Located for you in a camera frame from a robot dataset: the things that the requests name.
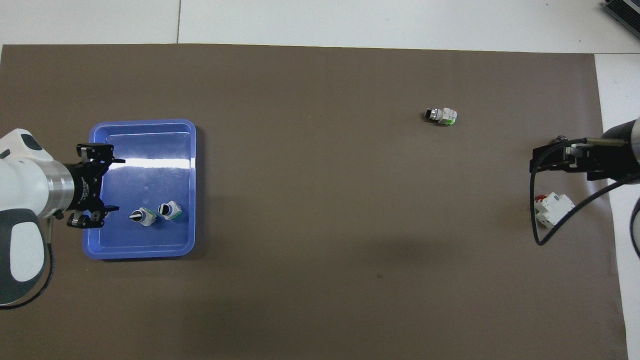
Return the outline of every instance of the blue plastic bin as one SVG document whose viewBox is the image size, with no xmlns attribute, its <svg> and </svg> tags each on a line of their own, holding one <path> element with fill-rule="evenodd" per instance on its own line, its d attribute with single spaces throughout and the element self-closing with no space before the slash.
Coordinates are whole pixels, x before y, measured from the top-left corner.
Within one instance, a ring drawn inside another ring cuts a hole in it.
<svg viewBox="0 0 640 360">
<path fill-rule="evenodd" d="M 83 249 L 92 259 L 182 256 L 193 248 L 196 225 L 196 128 L 185 119 L 101 122 L 90 142 L 113 144 L 116 158 L 102 180 L 105 204 L 120 206 L 104 227 L 83 231 Z M 174 200 L 183 213 L 158 216 L 148 227 L 129 219 L 144 207 L 157 212 Z"/>
</svg>

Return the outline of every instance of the black ribbed object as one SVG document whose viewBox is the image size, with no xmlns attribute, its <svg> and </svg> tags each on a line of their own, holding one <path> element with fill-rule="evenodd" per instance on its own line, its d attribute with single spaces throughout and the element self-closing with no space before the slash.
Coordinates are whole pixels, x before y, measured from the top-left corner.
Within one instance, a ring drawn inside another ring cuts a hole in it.
<svg viewBox="0 0 640 360">
<path fill-rule="evenodd" d="M 604 10 L 640 38 L 640 0 L 607 0 Z"/>
</svg>

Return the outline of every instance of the black vent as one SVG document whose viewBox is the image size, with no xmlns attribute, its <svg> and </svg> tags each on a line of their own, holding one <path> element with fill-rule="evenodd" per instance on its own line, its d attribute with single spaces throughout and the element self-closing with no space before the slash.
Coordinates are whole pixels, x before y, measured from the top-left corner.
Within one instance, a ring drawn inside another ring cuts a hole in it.
<svg viewBox="0 0 640 360">
<path fill-rule="evenodd" d="M 604 10 L 640 37 L 640 1 L 610 0 Z"/>
</svg>

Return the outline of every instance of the white floor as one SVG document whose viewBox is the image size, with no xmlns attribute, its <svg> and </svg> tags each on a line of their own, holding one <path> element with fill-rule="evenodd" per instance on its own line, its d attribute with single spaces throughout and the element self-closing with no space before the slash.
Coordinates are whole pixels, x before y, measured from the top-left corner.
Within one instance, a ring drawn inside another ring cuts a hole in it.
<svg viewBox="0 0 640 360">
<path fill-rule="evenodd" d="M 606 15 L 601 3 L 3 0 L 0 47 L 180 42 L 594 53 L 602 118 L 608 129 L 640 116 L 640 39 Z M 640 259 L 629 242 L 628 217 L 639 196 L 638 186 L 611 194 L 632 360 L 640 360 Z"/>
</svg>

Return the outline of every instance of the brown mat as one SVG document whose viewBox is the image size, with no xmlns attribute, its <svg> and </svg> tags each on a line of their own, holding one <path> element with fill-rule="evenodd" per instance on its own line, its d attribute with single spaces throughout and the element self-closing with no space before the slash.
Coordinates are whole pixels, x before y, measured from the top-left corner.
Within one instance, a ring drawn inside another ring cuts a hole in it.
<svg viewBox="0 0 640 360">
<path fill-rule="evenodd" d="M 531 149 L 602 134 L 592 55 L 6 45 L 0 101 L 0 133 L 63 162 L 98 122 L 189 119 L 199 171 L 181 259 L 94 261 L 56 223 L 3 358 L 627 358 L 608 199 L 547 246 L 529 229 Z"/>
</svg>

